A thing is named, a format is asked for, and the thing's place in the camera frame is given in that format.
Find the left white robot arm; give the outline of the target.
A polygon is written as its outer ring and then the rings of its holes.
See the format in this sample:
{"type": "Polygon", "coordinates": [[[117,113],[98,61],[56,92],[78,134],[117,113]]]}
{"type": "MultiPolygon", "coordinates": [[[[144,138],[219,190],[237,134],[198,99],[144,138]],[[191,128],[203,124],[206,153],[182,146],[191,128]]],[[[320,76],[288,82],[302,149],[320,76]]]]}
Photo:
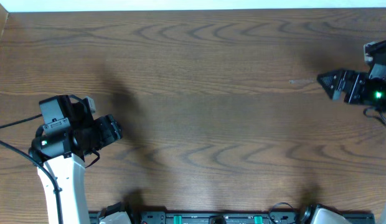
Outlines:
{"type": "Polygon", "coordinates": [[[40,165],[50,223],[89,223],[85,196],[85,156],[120,140],[122,128],[110,114],[94,118],[95,102],[86,96],[57,95],[39,103],[44,124],[29,155],[40,165]]]}

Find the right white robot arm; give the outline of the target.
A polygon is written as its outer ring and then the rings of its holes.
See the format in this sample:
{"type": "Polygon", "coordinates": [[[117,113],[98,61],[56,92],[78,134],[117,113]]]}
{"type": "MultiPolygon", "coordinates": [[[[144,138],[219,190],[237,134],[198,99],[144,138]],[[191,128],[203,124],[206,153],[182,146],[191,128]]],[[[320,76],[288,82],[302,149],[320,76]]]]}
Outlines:
{"type": "Polygon", "coordinates": [[[345,104],[365,106],[363,114],[368,118],[368,111],[377,112],[373,118],[386,126],[386,69],[371,72],[338,69],[321,73],[316,80],[331,100],[338,100],[344,93],[345,104]]]}

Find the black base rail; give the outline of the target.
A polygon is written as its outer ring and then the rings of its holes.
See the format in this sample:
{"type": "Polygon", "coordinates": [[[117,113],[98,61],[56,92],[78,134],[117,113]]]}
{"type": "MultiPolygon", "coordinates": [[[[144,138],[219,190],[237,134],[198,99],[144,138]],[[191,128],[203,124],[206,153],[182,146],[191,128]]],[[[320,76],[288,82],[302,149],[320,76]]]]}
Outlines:
{"type": "Polygon", "coordinates": [[[167,210],[134,211],[123,203],[89,213],[90,223],[135,224],[375,224],[369,212],[341,213],[321,204],[293,209],[286,202],[275,204],[265,212],[177,212],[167,210]]]}

